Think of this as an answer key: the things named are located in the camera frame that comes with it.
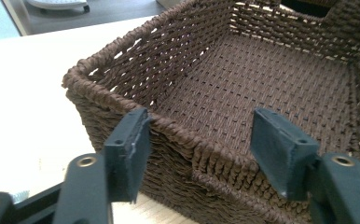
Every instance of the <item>table surface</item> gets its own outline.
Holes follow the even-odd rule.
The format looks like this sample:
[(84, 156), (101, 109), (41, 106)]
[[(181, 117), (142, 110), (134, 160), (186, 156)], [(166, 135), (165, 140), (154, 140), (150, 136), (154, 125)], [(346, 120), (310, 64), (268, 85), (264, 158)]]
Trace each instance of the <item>table surface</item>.
[[(93, 152), (62, 77), (150, 18), (0, 40), (0, 191), (36, 194), (61, 182), (71, 159)], [(113, 207), (116, 223), (194, 223), (143, 194)]]

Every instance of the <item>brown woven basket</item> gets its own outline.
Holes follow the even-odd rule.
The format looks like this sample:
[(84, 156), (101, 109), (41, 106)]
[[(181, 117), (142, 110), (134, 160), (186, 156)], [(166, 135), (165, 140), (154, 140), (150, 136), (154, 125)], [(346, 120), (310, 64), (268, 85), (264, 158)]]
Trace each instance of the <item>brown woven basket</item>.
[(96, 150), (145, 106), (153, 153), (142, 191), (200, 223), (303, 223), (250, 149), (255, 107), (288, 117), (320, 153), (360, 159), (360, 0), (325, 18), (279, 0), (191, 0), (118, 38), (64, 76)]

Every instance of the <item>basket bottom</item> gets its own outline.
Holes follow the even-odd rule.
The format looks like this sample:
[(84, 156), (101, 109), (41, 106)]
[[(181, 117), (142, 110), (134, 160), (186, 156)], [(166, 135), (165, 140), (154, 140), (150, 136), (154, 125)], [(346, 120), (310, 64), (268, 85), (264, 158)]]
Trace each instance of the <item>basket bottom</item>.
[(224, 36), (202, 57), (157, 100), (157, 113), (248, 158), (258, 106), (288, 117), (320, 142), (320, 153), (349, 149), (347, 64), (239, 35)]

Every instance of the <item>basket handle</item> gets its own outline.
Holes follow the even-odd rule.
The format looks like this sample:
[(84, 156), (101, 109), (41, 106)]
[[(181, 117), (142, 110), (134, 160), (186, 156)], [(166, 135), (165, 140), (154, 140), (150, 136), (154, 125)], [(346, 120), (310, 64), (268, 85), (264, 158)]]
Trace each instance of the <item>basket handle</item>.
[(289, 5), (298, 15), (314, 16), (330, 25), (360, 25), (360, 0), (280, 0), (281, 4)]

